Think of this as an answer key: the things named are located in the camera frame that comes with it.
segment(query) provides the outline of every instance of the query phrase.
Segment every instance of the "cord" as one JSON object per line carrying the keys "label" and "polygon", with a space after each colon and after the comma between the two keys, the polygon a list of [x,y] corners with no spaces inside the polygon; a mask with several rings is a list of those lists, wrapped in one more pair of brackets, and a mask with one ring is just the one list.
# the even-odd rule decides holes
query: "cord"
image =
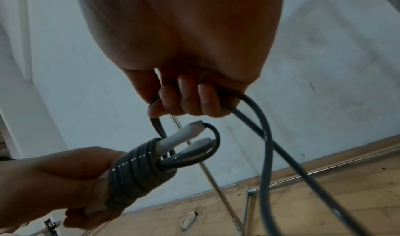
{"label": "cord", "polygon": [[[272,131],[268,120],[261,110],[261,108],[248,96],[234,91],[227,90],[224,88],[218,89],[218,94],[222,96],[228,97],[236,97],[242,101],[244,101],[256,114],[257,118],[260,121],[261,128],[251,121],[247,116],[245,116],[238,109],[227,105],[223,101],[221,104],[224,108],[230,110],[235,116],[237,116],[242,122],[244,122],[250,129],[252,129],[257,135],[259,135],[265,142],[265,156],[264,156],[264,165],[261,173],[261,186],[260,186],[260,211],[262,216],[262,221],[267,230],[268,235],[270,236],[281,236],[282,232],[278,228],[274,216],[271,210],[271,202],[270,202],[270,183],[272,176],[272,165],[273,165],[273,151],[275,150],[289,165],[293,168],[293,170],[303,178],[303,180],[307,183],[307,185],[322,199],[322,201],[326,204],[326,206],[331,209],[331,211],[355,234],[360,236],[369,236],[371,235],[367,232],[364,227],[359,224],[353,216],[345,210],[328,192],[325,191],[321,187],[319,183],[317,183],[313,177],[307,174],[307,172],[302,168],[302,166],[296,162],[278,143],[276,143],[272,138]],[[164,129],[161,125],[161,122],[158,118],[151,118],[151,122],[161,136],[161,138],[166,137]],[[201,162],[209,157],[211,157],[219,148],[220,144],[220,135],[217,129],[210,125],[205,124],[206,127],[211,129],[216,136],[216,146],[214,146],[210,152],[206,153],[202,157],[197,157],[195,159],[190,160],[188,163],[181,161],[180,163],[175,164],[175,166],[183,167],[189,166],[198,162]]]}

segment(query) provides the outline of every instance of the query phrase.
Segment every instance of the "hand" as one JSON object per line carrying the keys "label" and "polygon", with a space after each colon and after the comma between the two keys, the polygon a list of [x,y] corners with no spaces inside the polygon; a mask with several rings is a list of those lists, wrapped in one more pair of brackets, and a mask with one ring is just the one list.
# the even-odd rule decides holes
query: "hand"
{"label": "hand", "polygon": [[0,228],[18,226],[58,209],[67,209],[66,227],[92,229],[117,218],[122,211],[86,217],[83,208],[108,199],[107,180],[97,178],[123,154],[91,147],[0,162]]}
{"label": "hand", "polygon": [[139,95],[160,95],[150,117],[227,115],[215,87],[244,92],[260,76],[282,2],[80,0],[94,39]]}

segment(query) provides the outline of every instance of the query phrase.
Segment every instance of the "white object on floor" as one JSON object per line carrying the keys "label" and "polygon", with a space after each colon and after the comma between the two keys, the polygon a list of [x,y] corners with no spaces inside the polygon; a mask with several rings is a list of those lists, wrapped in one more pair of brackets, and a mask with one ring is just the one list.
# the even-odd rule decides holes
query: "white object on floor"
{"label": "white object on floor", "polygon": [[180,227],[182,231],[188,230],[190,228],[190,225],[195,221],[197,217],[197,212],[189,212],[186,214],[183,218],[182,221],[180,222]]}

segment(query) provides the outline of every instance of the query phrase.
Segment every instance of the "floor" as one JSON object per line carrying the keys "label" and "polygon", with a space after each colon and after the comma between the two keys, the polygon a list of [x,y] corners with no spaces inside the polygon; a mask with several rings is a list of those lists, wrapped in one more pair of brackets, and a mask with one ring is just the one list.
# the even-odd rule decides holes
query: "floor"
{"label": "floor", "polygon": [[[336,200],[376,235],[400,235],[400,156],[351,168],[318,179]],[[226,196],[241,214],[244,190]],[[325,205],[303,183],[272,191],[273,213],[286,235],[350,235]],[[198,217],[182,232],[180,220],[190,211]],[[266,235],[257,195],[250,200],[247,234]],[[106,224],[96,236],[227,236],[235,226],[216,196],[131,213]]]}

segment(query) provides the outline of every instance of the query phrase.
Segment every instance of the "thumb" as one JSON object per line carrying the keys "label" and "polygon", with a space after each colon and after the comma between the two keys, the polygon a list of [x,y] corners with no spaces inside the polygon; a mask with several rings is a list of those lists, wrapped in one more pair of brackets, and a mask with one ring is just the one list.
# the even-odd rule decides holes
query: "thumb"
{"label": "thumb", "polygon": [[99,178],[76,180],[63,178],[53,181],[49,199],[52,209],[83,208],[91,203],[102,203],[110,197],[109,181]]}

